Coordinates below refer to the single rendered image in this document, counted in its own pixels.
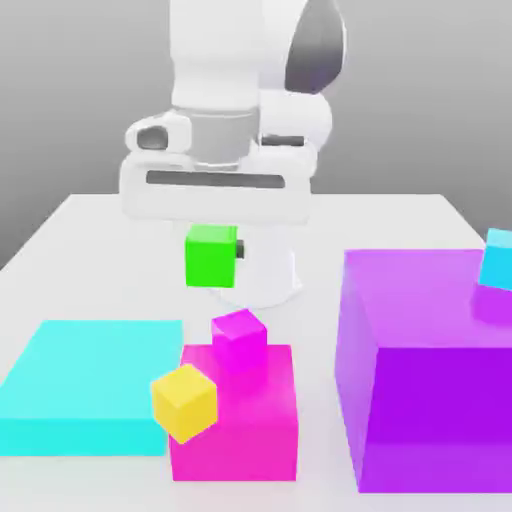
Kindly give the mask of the small magenta cube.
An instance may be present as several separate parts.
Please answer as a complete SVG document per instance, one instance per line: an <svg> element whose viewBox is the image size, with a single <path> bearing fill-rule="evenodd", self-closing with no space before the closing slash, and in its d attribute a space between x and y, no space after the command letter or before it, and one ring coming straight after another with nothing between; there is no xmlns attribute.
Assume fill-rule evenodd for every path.
<svg viewBox="0 0 512 512"><path fill-rule="evenodd" d="M214 318L211 334L214 359L223 379L237 379L267 371L267 327L249 309Z"/></svg>

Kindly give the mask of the large purple box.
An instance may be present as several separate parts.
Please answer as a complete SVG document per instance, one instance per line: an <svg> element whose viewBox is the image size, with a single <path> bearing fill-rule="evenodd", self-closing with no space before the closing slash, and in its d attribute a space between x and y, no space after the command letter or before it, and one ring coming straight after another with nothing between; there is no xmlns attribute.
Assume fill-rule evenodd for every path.
<svg viewBox="0 0 512 512"><path fill-rule="evenodd" d="M344 256L335 380L362 493L512 493L512 293L479 249Z"/></svg>

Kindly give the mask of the small yellow cube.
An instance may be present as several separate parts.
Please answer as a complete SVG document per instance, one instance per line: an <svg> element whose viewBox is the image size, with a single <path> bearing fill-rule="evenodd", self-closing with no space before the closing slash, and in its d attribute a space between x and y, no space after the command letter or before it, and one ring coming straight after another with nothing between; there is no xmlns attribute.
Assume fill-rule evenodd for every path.
<svg viewBox="0 0 512 512"><path fill-rule="evenodd" d="M184 444L218 421L217 385L192 364L184 364L151 383L156 422Z"/></svg>

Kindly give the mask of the large pink box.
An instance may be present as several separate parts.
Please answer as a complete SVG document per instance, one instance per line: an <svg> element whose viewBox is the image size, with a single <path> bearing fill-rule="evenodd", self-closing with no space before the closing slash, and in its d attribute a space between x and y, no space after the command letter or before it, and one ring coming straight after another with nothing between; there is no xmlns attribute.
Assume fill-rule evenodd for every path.
<svg viewBox="0 0 512 512"><path fill-rule="evenodd" d="M210 345L187 345L182 361L218 389L218 421L184 444L169 441L175 481L294 481L299 421L291 347L269 345L260 365L233 372Z"/></svg>

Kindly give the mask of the large cyan box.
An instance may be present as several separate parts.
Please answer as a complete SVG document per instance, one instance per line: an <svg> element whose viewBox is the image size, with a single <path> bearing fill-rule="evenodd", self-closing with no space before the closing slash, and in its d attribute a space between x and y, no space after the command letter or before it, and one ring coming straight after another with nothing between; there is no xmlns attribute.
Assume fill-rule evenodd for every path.
<svg viewBox="0 0 512 512"><path fill-rule="evenodd" d="M163 456L150 387L183 347L176 320L48 320L0 384L0 457Z"/></svg>

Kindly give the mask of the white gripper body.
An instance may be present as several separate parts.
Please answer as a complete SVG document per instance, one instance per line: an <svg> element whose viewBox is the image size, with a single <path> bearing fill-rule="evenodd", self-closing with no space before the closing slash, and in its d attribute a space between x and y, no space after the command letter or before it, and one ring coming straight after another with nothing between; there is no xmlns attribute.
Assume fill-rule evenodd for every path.
<svg viewBox="0 0 512 512"><path fill-rule="evenodd" d="M218 224L293 224L308 215L312 163L256 153L235 170L202 170L190 157L132 153L121 164L123 211L134 218Z"/></svg>

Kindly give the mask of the small green cube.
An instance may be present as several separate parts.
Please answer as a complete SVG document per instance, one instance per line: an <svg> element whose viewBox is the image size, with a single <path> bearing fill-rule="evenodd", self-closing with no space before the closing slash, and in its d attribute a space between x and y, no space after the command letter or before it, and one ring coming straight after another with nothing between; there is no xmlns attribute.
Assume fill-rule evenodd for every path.
<svg viewBox="0 0 512 512"><path fill-rule="evenodd" d="M233 288L236 244L236 226L193 224L185 239L186 284Z"/></svg>

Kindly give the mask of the small blue cube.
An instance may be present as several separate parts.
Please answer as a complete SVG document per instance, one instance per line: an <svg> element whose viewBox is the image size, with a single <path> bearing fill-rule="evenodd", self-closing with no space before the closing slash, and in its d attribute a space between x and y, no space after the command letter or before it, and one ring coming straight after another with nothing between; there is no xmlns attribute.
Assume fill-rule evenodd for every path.
<svg viewBox="0 0 512 512"><path fill-rule="evenodd" d="M488 229L478 283L512 291L512 231Z"/></svg>

